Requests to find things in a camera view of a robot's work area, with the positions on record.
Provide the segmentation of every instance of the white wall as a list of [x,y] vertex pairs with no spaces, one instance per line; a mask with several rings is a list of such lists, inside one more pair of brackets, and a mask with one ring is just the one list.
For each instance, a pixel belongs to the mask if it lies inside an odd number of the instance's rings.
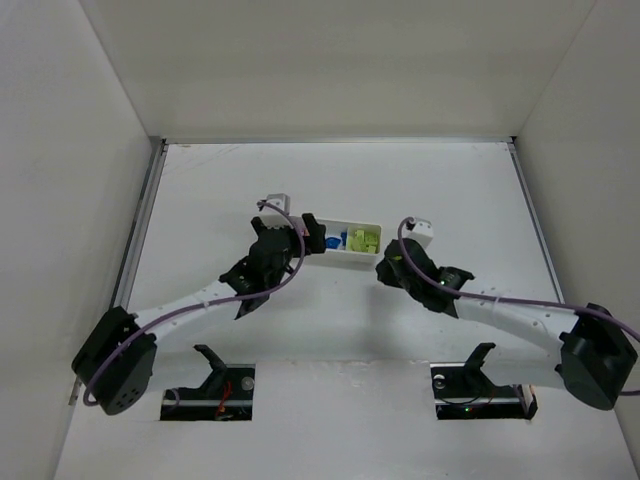
[[0,478],[51,473],[150,144],[77,0],[0,2]]
[[79,406],[56,480],[634,478],[611,412],[536,389],[531,423],[438,421],[425,368],[260,362],[251,422],[158,422],[159,395],[111,418]]
[[81,0],[149,134],[515,135],[593,0]]
[[[640,2],[600,1],[518,137],[568,300],[640,328]],[[630,386],[640,387],[639,368]],[[640,461],[640,399],[617,408]]]

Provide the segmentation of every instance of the rectangular opening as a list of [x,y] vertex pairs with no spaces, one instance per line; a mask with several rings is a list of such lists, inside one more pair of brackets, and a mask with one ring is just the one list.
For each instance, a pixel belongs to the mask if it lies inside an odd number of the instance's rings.
[[531,385],[510,385],[498,387],[484,398],[436,398],[435,408],[438,420],[531,420],[538,403]]
[[253,418],[255,367],[229,366],[220,387],[205,393],[197,388],[165,390],[160,408],[161,421],[238,422]]

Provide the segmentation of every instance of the screw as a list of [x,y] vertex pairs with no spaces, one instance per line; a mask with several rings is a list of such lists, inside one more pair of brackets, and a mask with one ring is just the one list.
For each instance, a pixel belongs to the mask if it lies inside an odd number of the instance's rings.
[[253,390],[253,386],[255,385],[255,381],[251,377],[244,377],[240,381],[240,385],[242,386],[242,389],[245,392],[248,392],[249,390]]
[[433,376],[433,386],[436,387],[436,390],[442,390],[446,387],[446,383],[444,383],[444,375],[437,374]]

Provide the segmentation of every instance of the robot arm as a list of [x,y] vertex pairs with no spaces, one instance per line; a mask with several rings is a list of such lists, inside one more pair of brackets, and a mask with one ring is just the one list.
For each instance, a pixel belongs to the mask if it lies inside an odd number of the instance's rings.
[[192,355],[205,357],[199,362],[175,357],[167,361],[172,357],[167,355],[155,362],[156,353],[171,351],[172,344],[210,326],[212,319],[238,319],[264,304],[270,292],[284,285],[284,274],[294,273],[289,263],[301,257],[301,242],[304,255],[324,253],[326,228],[312,214],[288,217],[286,195],[270,195],[265,203],[294,222],[298,231],[272,221],[269,215],[255,217],[251,224],[258,240],[217,281],[166,305],[136,313],[115,307],[100,319],[74,358],[72,369],[108,415],[128,409],[147,390],[176,385],[215,390],[226,367],[206,345],[194,346]]
[[[418,218],[404,240],[422,273],[461,294],[490,295],[496,300],[466,298],[425,282],[404,260],[398,240],[389,244],[376,267],[378,280],[403,288],[431,311],[484,323],[531,344],[531,348],[508,349],[480,343],[466,361],[449,366],[432,363],[436,399],[489,398],[502,386],[531,384],[566,389],[601,410],[614,407],[638,358],[618,327],[587,313],[501,303],[500,290],[471,281],[472,273],[436,267],[425,252],[432,238],[431,224]],[[598,305],[588,307],[609,314]]]

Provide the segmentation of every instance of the white enclosure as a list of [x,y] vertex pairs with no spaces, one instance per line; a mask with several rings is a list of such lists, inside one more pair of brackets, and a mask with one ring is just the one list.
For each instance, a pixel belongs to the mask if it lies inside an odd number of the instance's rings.
[[[288,192],[294,213],[380,224],[383,245],[405,216],[428,218],[437,263],[505,294],[556,298],[506,143],[173,145],[131,311],[197,291],[246,255],[262,191]],[[429,312],[382,286],[373,265],[312,260],[257,311],[223,323],[211,315],[173,346],[188,354],[205,343],[225,362],[257,362],[251,422],[159,422],[160,392],[114,418],[79,405],[57,479],[634,476],[615,413],[564,390],[538,388],[531,422],[438,421],[428,361],[464,361],[485,341],[531,346]]]

